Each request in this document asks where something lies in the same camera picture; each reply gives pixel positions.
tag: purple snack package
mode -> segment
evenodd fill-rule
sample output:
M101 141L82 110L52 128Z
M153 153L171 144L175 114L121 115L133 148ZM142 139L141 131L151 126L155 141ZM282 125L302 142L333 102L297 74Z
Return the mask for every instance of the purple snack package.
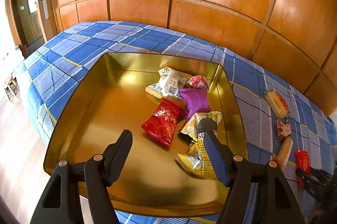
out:
M207 88L183 88L179 89L179 93L187 104L186 121L195 113L211 111L207 101Z

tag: wooden floor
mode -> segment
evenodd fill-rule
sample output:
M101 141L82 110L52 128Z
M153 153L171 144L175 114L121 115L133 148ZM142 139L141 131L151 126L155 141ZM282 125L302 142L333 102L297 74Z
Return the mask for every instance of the wooden floor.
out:
M28 224L49 175L43 170L47 147L38 136L20 94L0 102L0 195L21 224ZM81 198L86 224L92 218L88 201Z

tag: snack package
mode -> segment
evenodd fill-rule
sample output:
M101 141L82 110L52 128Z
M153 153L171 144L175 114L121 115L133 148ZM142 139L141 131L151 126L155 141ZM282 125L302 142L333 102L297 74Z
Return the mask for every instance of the snack package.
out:
M187 104L186 120L189 120L197 112L211 111L207 101L207 88L183 88L179 89L179 93Z
M192 77L191 75L174 70L170 67L165 67L158 70L160 79L158 83L151 84L145 88L145 91L159 98L159 94L163 97L173 96L179 100L182 97L179 94L179 89Z
M203 136L206 131L213 131L217 135L217 122L208 117L202 118L198 123L198 140L193 143L186 155L178 153L176 160L189 174L202 179L216 179L211 161L203 145Z
M290 122L287 117L277 120L277 140L283 140L291 134Z
M185 109L163 98L153 115L142 124L142 128L149 136L170 146L177 121L186 114Z
M209 113L195 113L185 124L183 129L180 130L180 132L189 135L194 141L198 141L198 124L201 119L206 117L216 121L216 124L219 125L222 114L218 111L211 111Z
M297 168L301 168L305 171L308 175L311 175L311 168L310 168L310 161L309 161L309 154L306 151L296 150L294 151L296 157L296 165ZM304 182L303 179L297 177L298 187L303 188Z
M267 91L266 89L264 89L264 93L267 102L278 119L282 119L290 113L287 103L279 93Z
M293 147L293 140L291 137L286 137L281 145L281 148L276 157L276 162L279 164L281 170L284 170L285 166L288 163L290 153Z
M193 76L185 83L184 88L208 88L207 79L202 75Z

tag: qr code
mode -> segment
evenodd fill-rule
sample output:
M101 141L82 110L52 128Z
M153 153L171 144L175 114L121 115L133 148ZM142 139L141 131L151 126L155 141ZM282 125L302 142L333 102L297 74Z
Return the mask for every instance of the qr code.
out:
M170 85L169 89L167 90L167 92L172 94L172 95L175 95L177 91L178 91L178 88L174 87L172 85Z
M152 89L157 90L157 91L161 91L161 86L157 85L157 84L153 84L150 86Z

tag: bed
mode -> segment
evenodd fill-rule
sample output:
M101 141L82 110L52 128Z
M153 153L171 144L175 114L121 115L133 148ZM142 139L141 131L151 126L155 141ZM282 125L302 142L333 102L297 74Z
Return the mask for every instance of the bed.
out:
M280 148L281 143L276 137L276 117L263 93L264 89L275 89L291 110L293 151L306 150L312 167L333 172L333 148L337 144L334 125L294 87L225 47L174 30L127 21L79 23L45 43L19 67L17 81L21 99L46 145L71 94L99 57L107 52L151 52L220 63L240 108L249 160L255 163L267 163ZM304 216L308 216L313 199L298 189L293 151L284 174ZM247 212L252 209L251 203ZM155 218L122 212L117 215L123 223L127 219L141 224L155 221ZM251 217L252 213L247 213L245 222L250 223ZM198 220L205 222L205 219L212 221L217 216ZM173 223L170 219L161 221ZM189 221L192 220L181 219L179 223Z

